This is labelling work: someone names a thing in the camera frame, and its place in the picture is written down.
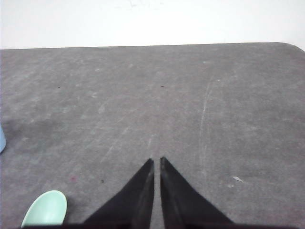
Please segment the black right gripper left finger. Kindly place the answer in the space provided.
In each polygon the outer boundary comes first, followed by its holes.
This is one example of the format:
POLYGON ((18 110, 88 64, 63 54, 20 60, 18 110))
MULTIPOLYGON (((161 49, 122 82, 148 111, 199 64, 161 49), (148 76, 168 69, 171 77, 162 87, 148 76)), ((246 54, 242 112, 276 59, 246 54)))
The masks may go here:
POLYGON ((89 216, 85 224, 150 224, 154 201, 154 162, 148 159, 127 184, 89 216))

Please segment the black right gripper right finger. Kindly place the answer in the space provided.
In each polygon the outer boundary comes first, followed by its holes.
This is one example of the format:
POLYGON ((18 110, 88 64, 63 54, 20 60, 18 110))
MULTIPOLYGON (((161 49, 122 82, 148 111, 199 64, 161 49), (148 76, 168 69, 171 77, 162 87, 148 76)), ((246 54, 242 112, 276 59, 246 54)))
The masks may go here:
POLYGON ((160 158, 160 191, 164 224, 233 224, 200 195, 166 157, 160 158))

